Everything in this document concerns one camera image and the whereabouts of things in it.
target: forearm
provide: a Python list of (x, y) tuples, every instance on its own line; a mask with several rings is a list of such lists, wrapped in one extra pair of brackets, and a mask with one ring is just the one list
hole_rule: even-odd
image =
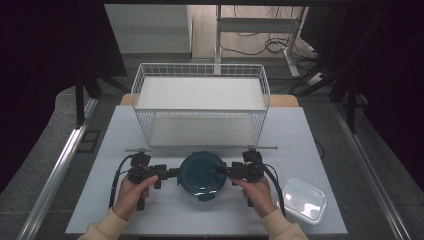
[(269, 239), (308, 239), (297, 223), (290, 223), (286, 218), (284, 218), (279, 208), (262, 218), (261, 222), (269, 235)]
[(127, 221), (121, 219), (112, 209), (109, 209), (108, 214), (100, 222), (90, 223), (87, 232), (78, 240), (115, 240), (119, 238), (127, 225)]

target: transparent food container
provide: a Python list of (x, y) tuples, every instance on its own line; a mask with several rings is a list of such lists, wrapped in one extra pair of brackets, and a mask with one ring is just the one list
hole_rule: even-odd
[(312, 225), (322, 221), (327, 196), (319, 189), (298, 179), (290, 179), (283, 189), (283, 196), (289, 214)]

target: person's arm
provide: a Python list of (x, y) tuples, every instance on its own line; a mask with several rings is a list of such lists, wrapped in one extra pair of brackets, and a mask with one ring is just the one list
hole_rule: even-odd
[(128, 177), (121, 182), (118, 201), (109, 209), (108, 214), (96, 223), (90, 223), (87, 232), (78, 240), (112, 240), (118, 239), (122, 231), (127, 227), (128, 220), (137, 211), (137, 202), (141, 198), (149, 196), (149, 186), (158, 180), (158, 176), (147, 178), (140, 184), (134, 184)]
[(297, 223), (289, 222), (281, 210), (272, 202), (268, 180), (262, 177), (256, 183), (243, 180), (230, 179), (233, 183), (243, 188), (245, 198), (250, 198), (253, 208), (261, 217), (261, 222), (272, 240), (308, 239)]

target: person's left hand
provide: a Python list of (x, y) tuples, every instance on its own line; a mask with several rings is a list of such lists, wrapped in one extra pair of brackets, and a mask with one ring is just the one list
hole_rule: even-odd
[(157, 180), (158, 176), (155, 175), (137, 185), (128, 180), (128, 176), (126, 176), (122, 179), (118, 201), (112, 208), (113, 212), (118, 217), (128, 221), (134, 212), (137, 211), (138, 200), (149, 196), (149, 186), (153, 185)]

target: white wire basket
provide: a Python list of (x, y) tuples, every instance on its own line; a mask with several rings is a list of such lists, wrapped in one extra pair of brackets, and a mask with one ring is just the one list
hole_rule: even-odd
[(131, 91), (150, 148), (256, 146), (269, 101), (262, 65), (146, 63)]

